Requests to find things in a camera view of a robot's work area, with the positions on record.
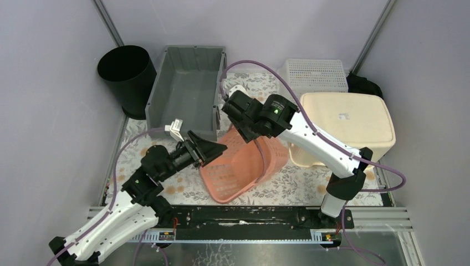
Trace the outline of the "pink perforated plastic basket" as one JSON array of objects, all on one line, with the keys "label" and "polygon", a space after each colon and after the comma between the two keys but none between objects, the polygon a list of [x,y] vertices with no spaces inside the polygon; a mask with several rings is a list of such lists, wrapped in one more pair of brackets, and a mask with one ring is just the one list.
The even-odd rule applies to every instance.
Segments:
[{"label": "pink perforated plastic basket", "polygon": [[246,143],[231,126],[219,140],[227,150],[199,169],[208,193],[217,203],[229,203],[268,180],[288,162],[288,149],[276,138],[261,136]]}]

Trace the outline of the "grey plastic storage bin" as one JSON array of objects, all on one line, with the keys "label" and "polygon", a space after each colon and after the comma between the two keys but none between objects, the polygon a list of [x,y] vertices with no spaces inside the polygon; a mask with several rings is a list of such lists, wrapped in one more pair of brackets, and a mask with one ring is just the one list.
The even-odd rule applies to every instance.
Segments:
[{"label": "grey plastic storage bin", "polygon": [[157,77],[145,113],[152,137],[165,137],[156,129],[182,120],[181,134],[189,130],[216,141],[220,128],[219,78],[227,66],[224,46],[168,45],[164,48]]}]

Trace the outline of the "white perforated plastic basket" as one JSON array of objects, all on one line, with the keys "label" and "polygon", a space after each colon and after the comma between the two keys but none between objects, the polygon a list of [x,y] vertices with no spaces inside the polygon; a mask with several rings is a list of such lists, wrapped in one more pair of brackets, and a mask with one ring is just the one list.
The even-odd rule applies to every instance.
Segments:
[{"label": "white perforated plastic basket", "polygon": [[297,98],[305,93],[344,93],[349,90],[341,60],[287,59],[277,74]]}]

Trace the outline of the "cream plastic laundry basket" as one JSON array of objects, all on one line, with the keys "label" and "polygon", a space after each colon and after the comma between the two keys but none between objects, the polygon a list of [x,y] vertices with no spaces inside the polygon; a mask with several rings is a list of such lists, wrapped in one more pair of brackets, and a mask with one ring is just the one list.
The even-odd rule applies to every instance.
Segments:
[{"label": "cream plastic laundry basket", "polygon": [[299,99],[316,128],[348,146],[373,151],[378,162],[396,143],[394,125],[380,97],[358,93],[306,93]]}]

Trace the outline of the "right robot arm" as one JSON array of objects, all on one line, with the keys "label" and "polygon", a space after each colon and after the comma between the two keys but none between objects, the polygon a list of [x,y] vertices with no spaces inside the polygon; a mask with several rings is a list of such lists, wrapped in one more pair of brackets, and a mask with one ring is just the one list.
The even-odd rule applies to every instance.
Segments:
[{"label": "right robot arm", "polygon": [[309,152],[327,166],[332,177],[318,221],[325,228],[332,228],[340,221],[343,206],[363,188],[366,160],[372,156],[370,149],[349,147],[321,128],[310,126],[299,107],[278,94],[268,96],[262,103],[247,95],[245,90],[233,88],[222,111],[246,143],[261,136],[280,138]]}]

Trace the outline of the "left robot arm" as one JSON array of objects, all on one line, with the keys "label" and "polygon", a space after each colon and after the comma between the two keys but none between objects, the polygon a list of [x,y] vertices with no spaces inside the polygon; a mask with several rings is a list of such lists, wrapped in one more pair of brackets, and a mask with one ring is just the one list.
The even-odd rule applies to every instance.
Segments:
[{"label": "left robot arm", "polygon": [[111,202],[84,226],[67,237],[49,242],[54,254],[52,265],[99,265],[112,252],[154,226],[167,227],[173,208],[160,194],[162,182],[187,168],[203,167],[220,157],[224,144],[205,140],[193,131],[179,141],[172,152],[162,145],[153,145],[141,159],[141,165],[116,190]]}]

